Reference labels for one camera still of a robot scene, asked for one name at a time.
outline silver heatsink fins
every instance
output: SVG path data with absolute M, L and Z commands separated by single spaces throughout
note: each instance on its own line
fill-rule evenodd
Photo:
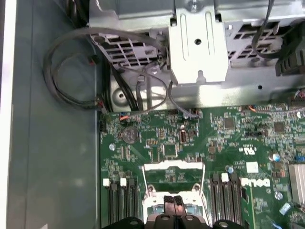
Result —
M 298 204 L 305 203 L 305 164 L 289 165 L 292 200 Z

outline ram slot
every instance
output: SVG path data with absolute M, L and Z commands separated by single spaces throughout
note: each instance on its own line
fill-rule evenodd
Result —
M 130 216 L 137 217 L 137 214 L 136 214 L 137 188 L 136 188 L 135 180 L 133 178 L 129 179 L 129 181 L 128 181 L 128 190 L 129 190 L 129 195 L 130 195 L 129 196 L 130 197 Z
M 242 225 L 242 209 L 241 209 L 241 194 L 240 194 L 240 181 L 237 174 L 232 174 L 230 177 L 232 182 L 233 206 L 234 206 L 234 222 Z
M 232 193 L 232 183 L 227 182 L 224 186 L 224 196 L 225 198 L 225 219 L 234 221 L 234 208 L 233 208 L 233 193 Z
M 133 216 L 138 217 L 138 188 L 137 182 L 135 181 L 134 187 L 132 187 L 132 203 L 133 203 Z
M 111 206 L 111 189 L 110 187 L 107 188 L 107 194 L 108 194 L 108 198 L 107 198 L 107 204 L 108 204 L 108 225 L 112 224 L 112 206 Z
M 124 207 L 125 207 L 125 218 L 130 216 L 130 191 L 129 186 L 127 186 L 124 190 Z
M 118 208 L 118 184 L 113 183 L 110 185 L 111 193 L 110 193 L 110 200 L 112 205 L 112 222 L 115 223 L 119 221 L 119 208 Z
M 119 187 L 119 190 L 117 191 L 118 194 L 118 220 L 123 219 L 123 213 L 122 211 L 124 211 L 124 207 L 123 207 L 123 200 L 124 200 L 124 193 L 123 193 L 123 188 Z
M 216 221 L 223 219 L 223 205 L 224 205 L 224 199 L 223 199 L 223 192 L 222 192 L 222 185 L 220 184 L 220 177 L 218 174 L 213 174 L 213 183 L 214 183 L 214 202 L 216 207 L 216 215 L 215 219 Z
M 213 182 L 212 178 L 210 179 L 210 183 L 211 183 L 210 193 L 211 193 L 211 206 L 212 206 L 212 222 L 215 223 L 217 221 L 216 193 L 215 193 L 215 186 L 217 184 Z

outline wire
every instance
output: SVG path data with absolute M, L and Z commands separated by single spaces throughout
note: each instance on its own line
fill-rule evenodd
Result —
M 275 53 L 260 53 L 256 49 L 258 41 L 259 41 L 260 37 L 262 36 L 264 30 L 266 29 L 266 26 L 267 26 L 267 23 L 268 23 L 268 20 L 269 20 L 270 13 L 271 13 L 272 7 L 274 5 L 274 2 L 275 2 L 275 0 L 269 0 L 267 14 L 266 14 L 266 17 L 264 19 L 264 22 L 263 22 L 262 26 L 258 29 L 256 34 L 254 35 L 254 37 L 252 39 L 252 42 L 251 42 L 251 46 L 252 46 L 252 49 L 255 52 L 255 54 L 257 54 L 258 56 L 260 56 L 260 57 L 262 57 L 264 59 L 277 59 L 280 56 L 282 56 L 283 53 L 284 53 L 283 49 L 281 49 L 280 51 L 275 52 Z
M 148 74 L 148 73 L 145 73 L 145 72 L 142 72 L 142 71 L 138 71 L 138 70 L 131 69 L 131 68 L 126 68 L 126 67 L 123 67 L 121 65 L 119 65 L 119 67 L 124 69 L 124 70 L 128 70 L 128 71 L 131 71 L 131 72 L 134 72 L 134 73 L 138 73 L 140 75 L 143 75 L 144 77 L 149 77 L 149 78 L 155 79 L 155 80 L 161 82 L 164 89 L 165 89 L 165 97 L 159 104 L 157 104 L 155 106 L 152 106 L 151 108 L 149 108 L 147 110 L 138 111 L 138 112 L 134 112 L 130 115 L 123 116 L 123 117 L 120 118 L 120 121 L 128 119 L 128 118 L 133 117 L 133 116 L 138 116 L 138 115 L 142 115 L 142 114 L 148 113 L 150 111 L 153 111 L 153 110 L 157 109 L 158 107 L 162 106 L 166 102 L 166 99 L 167 99 L 167 96 L 168 96 L 168 88 L 167 88 L 166 83 L 163 82 L 163 80 L 159 79 L 158 77 L 156 77 L 154 75 L 151 75 L 151 74 Z
M 138 107 L 139 107 L 139 111 L 142 111 L 143 108 L 143 99 L 141 96 L 141 86 L 143 85 L 143 82 L 138 81 L 136 86 L 135 86 L 135 94 L 137 97 L 137 102 L 138 102 Z
M 120 37 L 129 38 L 131 40 L 136 40 L 136 41 L 145 43 L 147 45 L 153 46 L 153 47 L 157 48 L 158 50 L 160 50 L 162 52 L 162 54 L 166 54 L 166 48 L 162 44 L 158 43 L 157 40 L 155 40 L 151 37 L 142 35 L 142 34 L 114 30 L 114 29 L 110 29 L 110 28 L 81 28 L 81 29 L 73 30 L 73 31 L 57 38 L 53 42 L 52 46 L 49 48 L 49 50 L 47 51 L 46 55 L 43 58 L 43 77 L 44 77 L 45 83 L 46 83 L 50 93 L 52 94 L 52 96 L 54 98 L 58 99 L 59 101 L 63 100 L 62 95 L 60 94 L 60 92 L 57 90 L 56 86 L 53 83 L 51 66 L 52 66 L 52 58 L 53 58 L 55 51 L 57 50 L 57 48 L 59 48 L 63 43 L 65 43 L 68 40 L 79 38 L 84 35 L 91 35 L 91 34 L 97 34 L 97 33 L 113 34 L 113 35 L 117 35 Z
M 256 110 L 254 108 L 252 108 L 251 106 L 248 106 L 248 107 L 251 111 L 256 112 Z
M 115 69 L 113 65 L 111 65 L 111 71 L 120 89 L 122 90 L 122 93 L 124 94 L 131 111 L 138 111 L 139 108 L 137 101 L 135 100 L 133 93 L 130 87 L 128 86 L 128 84 L 126 83 L 126 81 L 123 79 L 121 74 L 118 72 L 118 70 Z
M 88 100 L 88 101 L 78 100 L 78 99 L 72 97 L 71 95 L 67 94 L 66 92 L 64 92 L 58 86 L 57 79 L 58 79 L 58 75 L 59 75 L 59 71 L 60 71 L 61 67 L 70 59 L 72 59 L 76 56 L 80 56 L 80 55 L 84 55 L 84 54 L 83 53 L 72 53 L 72 54 L 66 56 L 65 58 L 63 58 L 63 60 L 60 61 L 59 64 L 57 64 L 53 70 L 52 81 L 54 83 L 54 86 L 55 86 L 55 89 L 56 89 L 58 95 L 64 102 L 66 102 L 70 105 L 73 105 L 73 106 L 83 108 L 83 109 L 95 109 L 99 106 L 95 99 Z
M 182 108 L 181 106 L 179 106 L 175 100 L 173 99 L 173 96 L 172 96 L 172 88 L 173 88 L 173 82 L 171 81 L 169 86 L 168 86 L 168 97 L 170 99 L 170 101 L 172 102 L 172 104 L 174 104 L 174 106 L 179 110 L 181 111 L 182 113 L 184 113 L 185 115 L 189 116 L 190 118 L 197 118 L 197 115 L 196 114 L 192 114 L 191 112 L 185 110 L 184 108 Z
M 113 107 L 111 103 L 111 68 L 108 60 L 105 56 L 102 58 L 102 94 L 105 106 L 109 112 L 113 112 Z

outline orange wire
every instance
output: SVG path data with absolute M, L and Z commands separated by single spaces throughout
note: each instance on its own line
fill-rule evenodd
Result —
M 120 118 L 120 121 L 125 120 L 127 118 L 129 118 L 129 116 L 123 116 L 123 117 Z
M 256 110 L 254 108 L 252 108 L 251 106 L 249 106 L 249 109 L 253 112 L 256 112 Z

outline green circuit board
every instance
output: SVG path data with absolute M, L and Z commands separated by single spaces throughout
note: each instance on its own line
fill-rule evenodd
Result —
M 123 121 L 120 117 L 130 113 L 101 116 L 102 227 L 126 216 L 146 217 L 142 204 L 150 188 L 175 194 L 200 189 L 206 206 L 190 204 L 187 210 L 207 213 L 211 223 L 227 218 L 250 229 L 273 224 L 284 229 L 305 221 L 305 214 L 293 207 L 280 213 L 292 202 L 288 165 L 305 155 L 303 113 L 259 114 L 240 106 L 191 112 L 198 118 L 177 110 Z M 151 206 L 147 214 L 161 213 L 162 208 Z

